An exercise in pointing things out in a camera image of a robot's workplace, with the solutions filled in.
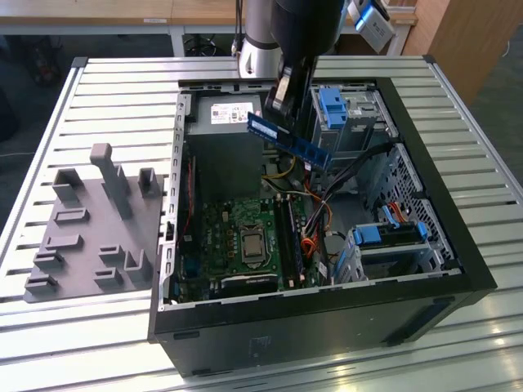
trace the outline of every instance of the cpu socket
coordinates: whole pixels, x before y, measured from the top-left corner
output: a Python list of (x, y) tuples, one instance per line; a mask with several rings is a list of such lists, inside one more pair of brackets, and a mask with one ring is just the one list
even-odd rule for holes
[(244, 225), (239, 232), (242, 262), (252, 269), (267, 264), (263, 225)]

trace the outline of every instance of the slotted metal table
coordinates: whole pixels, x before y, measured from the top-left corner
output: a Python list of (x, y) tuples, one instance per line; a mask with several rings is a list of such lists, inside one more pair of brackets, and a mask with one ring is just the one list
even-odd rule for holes
[(150, 291), (26, 304), (24, 284), (51, 215), (57, 169), (99, 176), (88, 164), (89, 150), (108, 142), (127, 175), (153, 167), (168, 187), (177, 81), (238, 77), (235, 62), (223, 58), (91, 59), (69, 72), (0, 237), (0, 389), (521, 388), (521, 187), (437, 65), (422, 57), (325, 57), (316, 75), (392, 78), (496, 279), (496, 292), (412, 344), (185, 380), (161, 347), (146, 341)]

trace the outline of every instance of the green motherboard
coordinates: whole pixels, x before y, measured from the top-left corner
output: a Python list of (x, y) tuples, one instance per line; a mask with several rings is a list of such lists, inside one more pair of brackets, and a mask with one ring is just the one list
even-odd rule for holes
[[(209, 286), (225, 277), (277, 274), (284, 289), (273, 198), (204, 204), (201, 244), (184, 257), (186, 301), (208, 299)], [(293, 200), (293, 221), (306, 221), (301, 197)]]

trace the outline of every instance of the table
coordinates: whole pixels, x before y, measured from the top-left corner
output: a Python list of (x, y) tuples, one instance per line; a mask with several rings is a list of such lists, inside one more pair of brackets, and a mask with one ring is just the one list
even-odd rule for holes
[(0, 237), (2, 390), (507, 390), (523, 377), (523, 191), (437, 65), (421, 57), (322, 57), (316, 76), (390, 77), (435, 160), (498, 290), (414, 343), (181, 379), (146, 342), (150, 291), (26, 304), (21, 296), (51, 215), (59, 167), (82, 178), (109, 142), (129, 176), (168, 187), (182, 78), (237, 78), (232, 59), (90, 59), (69, 72)]
[[(396, 35), (389, 55), (400, 55), (417, 18), (413, 7), (392, 7)], [(169, 34), (174, 56), (185, 55), (184, 33), (233, 33), (233, 0), (2, 0), (0, 34)], [(356, 34), (347, 19), (343, 34)]]
[[(387, 55), (399, 56), (409, 35), (410, 28), (418, 18), (414, 7), (389, 7), (391, 21), (396, 34), (391, 40)], [(170, 34), (174, 56), (182, 57), (183, 34), (193, 33), (234, 33), (235, 1), (234, 0), (172, 0)], [(342, 34), (357, 34), (354, 21), (350, 16)]]

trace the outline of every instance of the blue ram module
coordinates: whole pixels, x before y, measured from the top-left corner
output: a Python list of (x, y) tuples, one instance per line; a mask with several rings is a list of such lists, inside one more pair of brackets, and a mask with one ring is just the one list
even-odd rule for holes
[(268, 122), (256, 114), (248, 113), (247, 129), (254, 135), (269, 141), (277, 149), (282, 149), (313, 167), (327, 170), (333, 157), (307, 140), (292, 135), (289, 131)]

